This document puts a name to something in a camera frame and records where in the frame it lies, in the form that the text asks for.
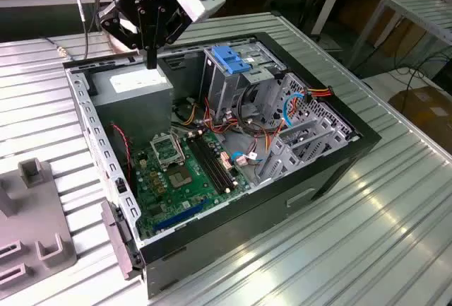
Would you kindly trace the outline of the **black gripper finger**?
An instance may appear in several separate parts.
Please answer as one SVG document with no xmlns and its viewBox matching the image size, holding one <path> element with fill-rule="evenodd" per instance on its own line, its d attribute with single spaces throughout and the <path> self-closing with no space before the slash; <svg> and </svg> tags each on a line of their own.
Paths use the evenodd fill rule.
<svg viewBox="0 0 452 306">
<path fill-rule="evenodd" d="M 171 45 L 191 24 L 191 19 L 182 7 L 159 7 L 151 44 L 151 69 L 157 67 L 157 51 Z"/>
<path fill-rule="evenodd" d="M 143 55 L 147 69 L 152 69 L 152 49 L 145 43 L 143 33 L 127 19 L 121 19 L 121 12 L 114 2 L 100 11 L 100 27 L 129 49 L 136 49 Z"/>
</svg>

